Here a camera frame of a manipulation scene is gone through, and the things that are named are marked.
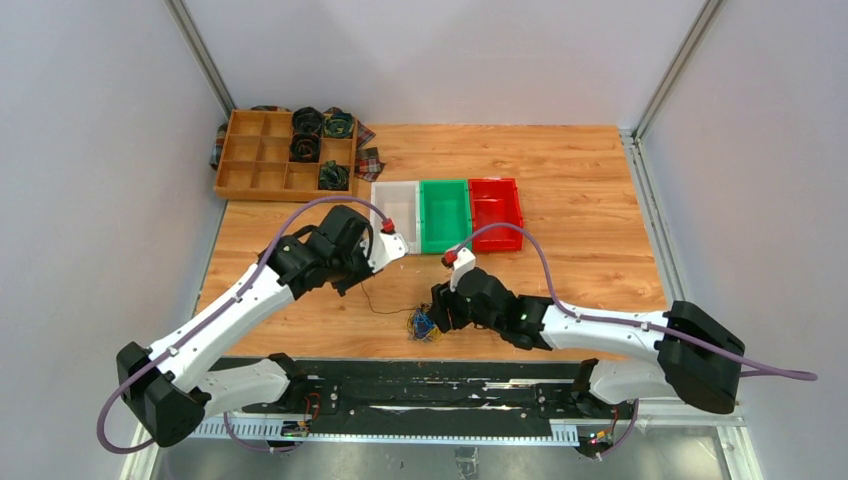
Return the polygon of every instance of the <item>wooden tray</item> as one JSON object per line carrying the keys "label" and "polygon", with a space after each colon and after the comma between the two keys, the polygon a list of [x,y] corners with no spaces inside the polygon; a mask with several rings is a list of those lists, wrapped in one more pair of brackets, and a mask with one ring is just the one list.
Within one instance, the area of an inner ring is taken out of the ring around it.
{"label": "wooden tray", "polygon": [[[215,193],[230,200],[276,200],[308,202],[329,195],[351,195],[356,159],[356,125],[351,138],[321,138],[318,163],[289,161],[292,138],[291,112],[233,110]],[[318,171],[335,160],[347,167],[347,190],[319,190]]]}

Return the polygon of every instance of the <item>wooden table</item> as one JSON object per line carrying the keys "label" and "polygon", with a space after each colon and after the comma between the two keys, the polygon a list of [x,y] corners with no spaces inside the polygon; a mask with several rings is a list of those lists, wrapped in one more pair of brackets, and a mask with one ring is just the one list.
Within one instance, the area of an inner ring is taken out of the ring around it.
{"label": "wooden table", "polygon": [[[541,243],[559,296],[596,308],[631,311],[666,307],[662,286],[618,131],[613,127],[377,125],[368,146],[387,162],[380,181],[486,176],[514,177],[525,227]],[[355,180],[361,198],[370,184]],[[256,261],[298,204],[229,202],[198,307],[221,295]],[[319,205],[294,228],[320,223]],[[366,214],[364,207],[357,210]],[[516,294],[548,295],[539,259],[522,252],[481,254],[477,265]],[[436,255],[392,263],[364,282],[378,311],[430,300],[448,271]],[[408,313],[374,314],[357,287],[340,298],[327,285],[304,295],[250,332],[229,352],[293,357],[582,360],[586,351],[524,351],[488,330],[449,332],[433,343],[412,342]]]}

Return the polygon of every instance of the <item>white wall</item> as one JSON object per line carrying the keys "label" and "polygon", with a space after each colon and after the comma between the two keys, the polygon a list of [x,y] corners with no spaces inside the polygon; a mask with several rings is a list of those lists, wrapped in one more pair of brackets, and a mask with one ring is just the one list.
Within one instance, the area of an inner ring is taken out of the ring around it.
{"label": "white wall", "polygon": [[236,104],[633,126],[703,0],[189,0]]}
{"label": "white wall", "polygon": [[193,307],[223,114],[161,1],[7,3],[0,24],[0,477],[117,478],[97,413],[117,351]]}
{"label": "white wall", "polygon": [[848,471],[846,25],[841,0],[726,2],[646,143],[692,299],[821,376],[743,382],[768,479]]}

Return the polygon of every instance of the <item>white bin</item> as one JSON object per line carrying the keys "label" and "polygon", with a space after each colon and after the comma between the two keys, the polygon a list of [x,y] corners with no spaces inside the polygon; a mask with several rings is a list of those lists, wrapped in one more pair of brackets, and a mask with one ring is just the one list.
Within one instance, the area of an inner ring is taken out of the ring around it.
{"label": "white bin", "polygon": [[[409,245],[409,253],[421,253],[421,217],[418,182],[374,182],[371,184],[371,203],[395,223],[395,229]],[[371,212],[375,231],[382,228],[377,214]]]}

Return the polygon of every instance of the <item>red connector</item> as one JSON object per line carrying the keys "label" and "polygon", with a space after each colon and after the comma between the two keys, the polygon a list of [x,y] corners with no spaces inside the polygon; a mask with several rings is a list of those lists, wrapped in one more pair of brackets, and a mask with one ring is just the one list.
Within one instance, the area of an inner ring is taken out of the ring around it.
{"label": "red connector", "polygon": [[395,233],[395,222],[391,218],[383,220],[383,233],[388,233],[389,235]]}
{"label": "red connector", "polygon": [[448,250],[442,256],[442,265],[444,265],[447,268],[450,268],[453,265],[453,262],[455,262],[455,261],[456,261],[456,252],[454,252],[453,250]]}

